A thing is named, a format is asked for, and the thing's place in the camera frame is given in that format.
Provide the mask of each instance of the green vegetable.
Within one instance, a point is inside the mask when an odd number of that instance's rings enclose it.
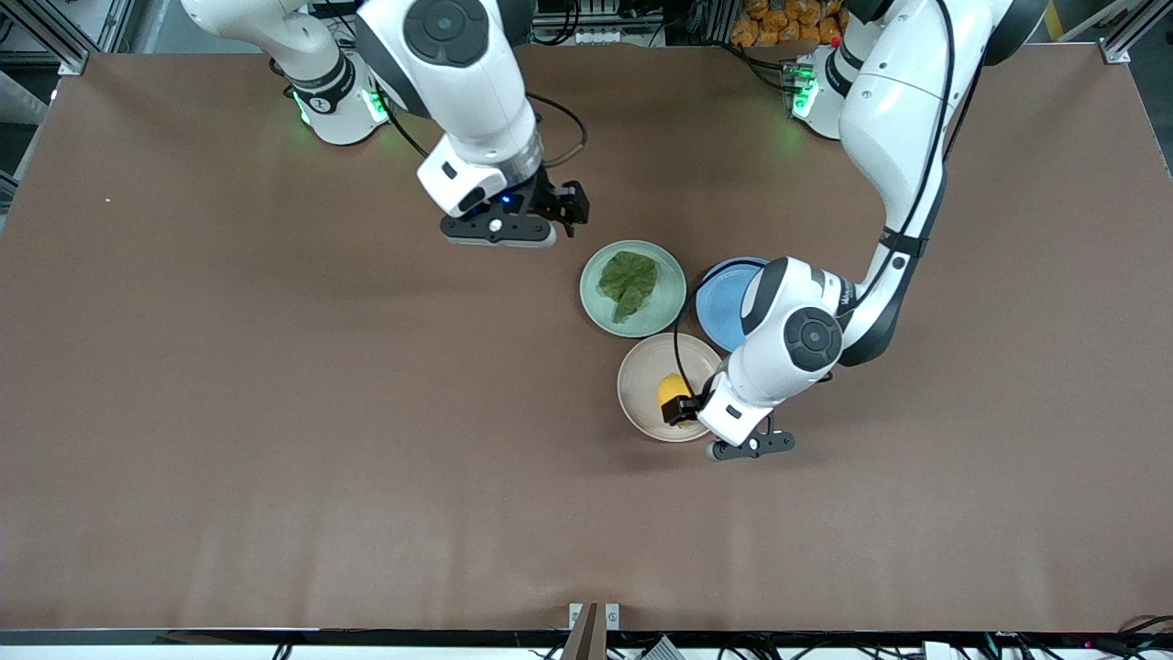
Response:
[[[611,320],[623,322],[639,311],[652,294],[657,277],[651,257],[626,250],[611,257],[598,280],[598,290],[617,302]]]

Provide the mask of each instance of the metal bracket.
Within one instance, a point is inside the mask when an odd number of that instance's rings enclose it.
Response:
[[[1171,0],[1141,0],[1140,5],[1128,12],[1112,34],[1099,40],[1100,54],[1108,64],[1124,64],[1132,61],[1128,48],[1137,43],[1154,25],[1159,25],[1165,14],[1173,9]]]
[[[570,622],[567,624],[568,628],[575,627],[575,622],[578,620],[578,614],[581,614],[582,611],[583,611],[583,604],[582,603],[571,603],[570,604]],[[603,611],[603,613],[605,614],[605,619],[606,619],[606,630],[609,630],[609,631],[617,631],[617,630],[619,630],[619,604],[618,603],[608,603],[606,607]]]
[[[1099,46],[1100,56],[1104,57],[1105,64],[1127,64],[1132,61],[1127,50],[1110,50],[1107,47],[1107,40],[1103,36],[1096,41],[1096,45]]]

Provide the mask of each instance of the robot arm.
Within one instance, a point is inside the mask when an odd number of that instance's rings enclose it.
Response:
[[[387,120],[366,64],[344,55],[326,26],[298,8],[307,0],[182,0],[213,36],[252,43],[293,86],[301,118],[332,144],[352,144]]]
[[[555,188],[513,47],[531,0],[372,0],[359,9],[359,53],[407,111],[445,130],[416,175],[457,243],[548,246],[586,220],[577,182]]]
[[[887,216],[868,273],[855,284],[784,257],[754,277],[741,306],[746,341],[706,388],[698,414],[720,438],[710,448],[716,460],[793,447],[788,434],[773,429],[774,408],[836,363],[875,360],[891,341],[944,190],[942,136],[1010,6],[940,2],[948,13],[937,0],[896,0],[884,8],[883,32],[842,101],[843,149],[880,192]],[[1033,21],[1040,15],[1042,8]],[[1024,28],[1026,22],[1016,18],[1011,26],[1022,33],[1017,45],[1035,25]]]

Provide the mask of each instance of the black cable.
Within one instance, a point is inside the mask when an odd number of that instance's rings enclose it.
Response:
[[[399,134],[404,136],[404,140],[407,140],[407,143],[411,144],[412,148],[415,149],[415,151],[419,155],[423,156],[425,158],[428,157],[428,150],[425,149],[423,147],[420,147],[420,143],[416,142],[415,138],[407,132],[407,129],[404,128],[404,124],[399,123],[399,117],[395,116],[395,106],[392,104],[391,98],[387,97],[382,88],[377,86],[375,90],[378,90],[379,101],[382,102],[382,109],[387,113],[387,118],[391,121],[392,125],[395,127],[395,130],[398,130]]]
[[[1132,626],[1130,628],[1125,628],[1125,630],[1120,631],[1120,634],[1121,635],[1135,634],[1135,633],[1139,633],[1139,632],[1141,632],[1141,631],[1144,631],[1146,628],[1151,628],[1151,627],[1153,627],[1153,626],[1155,626],[1158,624],[1164,624],[1166,621],[1173,621],[1173,614],[1166,614],[1164,617],[1150,617],[1147,620],[1145,620],[1145,621],[1143,621],[1140,624],[1137,624],[1135,626]]]
[[[777,63],[777,62],[768,62],[766,60],[759,60],[758,57],[752,57],[752,56],[750,56],[748,53],[745,52],[744,48],[733,46],[732,43],[725,43],[724,41],[705,41],[704,45],[705,46],[720,46],[721,48],[725,49],[725,52],[732,54],[734,57],[738,57],[739,60],[741,60],[741,61],[744,61],[744,62],[746,62],[748,64],[761,67],[764,69],[782,70],[782,64]]]
[[[720,648],[720,651],[718,651],[718,652],[717,652],[717,660],[721,660],[721,658],[725,658],[725,652],[726,652],[726,651],[728,651],[728,652],[733,653],[733,655],[737,655],[737,656],[738,656],[738,658],[740,658],[741,660],[750,660],[750,659],[748,659],[748,658],[746,658],[746,656],[745,656],[745,655],[744,655],[744,654],[743,654],[743,653],[741,653],[740,651],[738,651],[738,649],[733,648],[732,646],[723,646],[723,647]]]
[[[560,110],[562,114],[567,115],[568,117],[574,120],[575,123],[578,124],[578,134],[579,134],[578,143],[571,147],[570,149],[567,149],[565,152],[558,156],[555,156],[548,161],[542,161],[542,164],[545,165],[547,169],[550,169],[558,166],[560,164],[565,164],[567,162],[570,161],[570,158],[577,156],[578,151],[582,151],[586,147],[586,137],[588,137],[586,124],[583,123],[583,120],[581,120],[578,115],[574,113],[574,110],[555,101],[554,98],[547,98],[545,96],[542,96],[541,94],[535,94],[533,91],[527,91],[526,95],[535,101],[545,103],[547,106],[550,106],[556,110]]]
[[[578,20],[582,18],[582,7],[578,0],[565,0],[567,5],[567,19],[563,21],[562,27],[554,39],[549,41],[543,41],[536,36],[533,38],[534,43],[541,43],[542,46],[561,46],[570,40],[578,29]],[[574,25],[571,25],[571,14],[574,14]]]
[[[813,646],[808,646],[808,647],[804,648],[802,651],[795,653],[794,658],[791,658],[791,660],[802,660],[802,656],[806,655],[807,653],[811,653],[812,651],[814,651],[815,648],[819,648],[820,646],[827,646],[828,644],[830,644],[830,642],[820,641],[819,644],[815,644]]]
[[[557,645],[554,646],[554,648],[545,652],[545,656],[543,656],[542,660],[550,660],[551,658],[554,658],[554,654],[557,653],[558,649],[564,647],[565,645],[567,642],[560,641]]]
[[[772,87],[772,88],[774,88],[774,89],[777,89],[779,91],[791,91],[793,94],[796,94],[796,93],[802,91],[805,89],[805,87],[799,87],[796,84],[780,84],[778,82],[774,82],[773,80],[769,80],[768,77],[766,77],[766,74],[764,74],[760,70],[753,68],[753,64],[750,64],[750,70],[752,70],[753,74],[758,76],[758,80],[760,80],[764,83],[766,83],[767,87]]]
[[[277,645],[277,651],[273,651],[273,660],[289,660],[290,655],[293,654],[293,645],[289,642],[282,642]]]
[[[826,637],[826,633],[787,633],[787,634],[795,635],[795,637],[818,637],[818,638],[825,638]],[[822,642],[822,644],[833,644],[833,642],[832,641],[826,641],[826,642]],[[835,640],[835,644],[845,644],[845,645],[850,646],[853,648],[856,648],[859,651],[863,651],[863,652],[867,652],[869,654],[874,654],[876,658],[879,658],[879,655],[881,653],[884,654],[884,655],[889,655],[891,658],[896,658],[897,660],[913,660],[915,658],[918,658],[918,655],[916,655],[916,654],[901,653],[899,648],[896,648],[896,651],[889,651],[889,649],[880,646],[879,644],[875,645],[875,646],[867,646],[867,645],[863,645],[863,644],[860,644],[860,642],[856,642],[856,641],[846,641],[846,640],[843,640],[843,641]]]
[[[982,77],[982,63],[978,62],[977,70],[974,72],[974,80],[969,83],[969,91],[965,91],[965,101],[961,104],[961,111],[957,113],[957,123],[954,124],[952,135],[949,136],[949,144],[945,145],[944,159],[949,159],[949,154],[952,152],[954,142],[957,141],[957,134],[961,132],[961,124],[965,123],[965,115],[969,114],[969,104],[974,100],[974,90],[977,89],[977,81]]]
[[[720,267],[706,274],[700,280],[700,284],[697,284],[696,288],[689,291],[689,294],[684,297],[684,304],[680,305],[680,311],[677,312],[676,319],[672,320],[672,353],[676,355],[676,370],[680,374],[680,379],[684,381],[684,387],[689,390],[689,396],[692,399],[697,399],[697,393],[692,392],[692,383],[689,382],[689,376],[684,373],[684,363],[680,362],[680,318],[684,317],[684,312],[689,308],[689,302],[697,297],[697,292],[700,291],[705,284],[708,284],[713,277],[717,277],[726,268],[733,267],[734,265],[754,265],[759,268],[765,267],[765,265],[750,259],[733,259],[728,263],[721,264]]]
[[[649,46],[655,46],[656,45],[656,38],[659,36],[660,30],[663,30],[666,25],[667,23],[665,23],[664,20],[660,19],[660,26],[658,28],[656,28],[656,32],[652,33],[652,38],[647,42]],[[664,35],[664,46],[667,46],[667,35],[666,34]]]
[[[945,42],[949,48],[948,57],[945,60],[944,91],[941,95],[941,108],[937,110],[937,121],[934,128],[934,132],[930,134],[931,137],[929,140],[929,155],[924,161],[924,172],[921,175],[921,184],[916,188],[916,197],[913,198],[913,205],[909,206],[908,216],[904,218],[903,224],[900,225],[900,231],[896,232],[897,234],[903,234],[904,231],[908,230],[908,226],[913,223],[913,216],[916,215],[916,210],[921,204],[921,198],[924,196],[924,189],[928,188],[929,185],[929,175],[933,172],[933,159],[937,152],[937,149],[941,148],[941,141],[944,138],[945,114],[949,110],[949,94],[952,91],[954,66],[956,64],[956,59],[957,59],[957,45],[954,42],[952,18],[949,15],[949,7],[945,6],[944,0],[936,0],[936,4],[937,7],[941,9],[941,19],[945,23],[945,36],[947,36]],[[875,288],[876,283],[879,283],[881,277],[883,277],[883,272],[888,267],[888,264],[891,261],[891,256],[894,252],[895,250],[893,250],[891,247],[888,249],[888,253],[883,257],[883,261],[881,261],[880,267],[876,270],[875,277],[872,278],[872,281],[868,283],[867,287],[863,290],[863,293],[855,299],[855,304],[852,305],[850,309],[848,311],[857,308],[860,304],[872,293],[872,291]]]
[[[338,11],[338,7],[335,7],[331,0],[326,0],[326,6],[330,7],[330,13],[334,14],[334,18],[338,19],[340,23],[343,23],[343,27],[346,28],[346,32],[351,33],[351,39],[354,39],[355,43],[358,43],[359,35],[354,34],[354,28],[351,27],[351,23],[346,22],[346,19],[343,18],[343,14]]]
[[[8,40],[8,36],[12,35],[12,28],[15,25],[16,25],[16,21],[9,19],[8,16],[0,15],[0,27],[5,28],[4,36],[0,36],[0,43],[4,43],[5,41]]]

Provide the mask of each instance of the green plate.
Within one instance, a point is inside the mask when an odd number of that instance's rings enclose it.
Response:
[[[639,311],[623,322],[613,322],[616,301],[598,290],[598,280],[611,257],[622,251],[644,254],[656,261],[656,287]],[[684,306],[687,288],[684,271],[676,258],[664,247],[646,240],[619,240],[595,252],[578,280],[578,295],[586,314],[608,333],[621,338],[647,338],[667,327]]]

